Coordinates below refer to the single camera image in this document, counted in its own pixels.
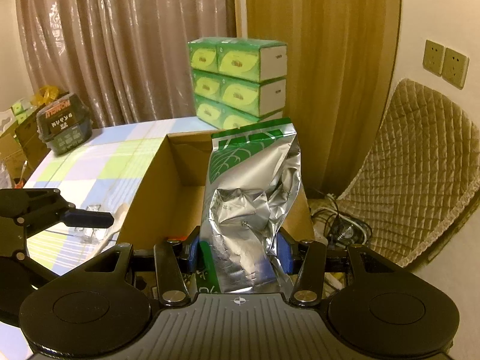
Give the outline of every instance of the black plastic container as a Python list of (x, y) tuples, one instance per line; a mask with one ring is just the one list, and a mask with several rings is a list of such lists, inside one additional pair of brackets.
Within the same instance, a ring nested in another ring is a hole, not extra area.
[(69, 93), (42, 108), (37, 114), (38, 135), (56, 155), (81, 145), (92, 135), (87, 106)]

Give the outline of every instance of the electrical socket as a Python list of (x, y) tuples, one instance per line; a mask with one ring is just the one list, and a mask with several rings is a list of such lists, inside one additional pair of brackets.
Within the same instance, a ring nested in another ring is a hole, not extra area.
[(442, 77), (452, 85), (462, 89), (467, 77), (470, 59), (459, 52), (447, 48), (443, 62)]
[(444, 55), (445, 46), (427, 39), (425, 41), (425, 51), (423, 52), (423, 67), (440, 76), (442, 74)]

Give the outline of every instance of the shiny curtain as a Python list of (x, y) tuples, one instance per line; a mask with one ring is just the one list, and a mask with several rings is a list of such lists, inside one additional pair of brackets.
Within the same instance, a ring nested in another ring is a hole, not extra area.
[(226, 36), (226, 0), (17, 0), (34, 90), (76, 92), (98, 127), (194, 114), (186, 43)]
[(288, 43), (286, 107), (307, 192), (341, 193), (385, 109), (400, 0), (247, 0), (248, 36)]

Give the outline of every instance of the quilted cushion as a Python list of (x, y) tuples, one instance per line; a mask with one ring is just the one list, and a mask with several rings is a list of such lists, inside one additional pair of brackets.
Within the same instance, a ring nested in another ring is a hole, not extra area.
[(458, 105), (404, 79), (339, 206), (370, 224), (374, 251), (406, 266), (479, 189), (479, 151), (479, 130)]

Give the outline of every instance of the foil pouch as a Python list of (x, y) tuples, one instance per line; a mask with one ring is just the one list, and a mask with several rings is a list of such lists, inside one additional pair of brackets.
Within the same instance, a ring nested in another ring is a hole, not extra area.
[(301, 185), (300, 148), (290, 119), (215, 133), (212, 143), (200, 228), (208, 282), (202, 288), (290, 291), (276, 242)]

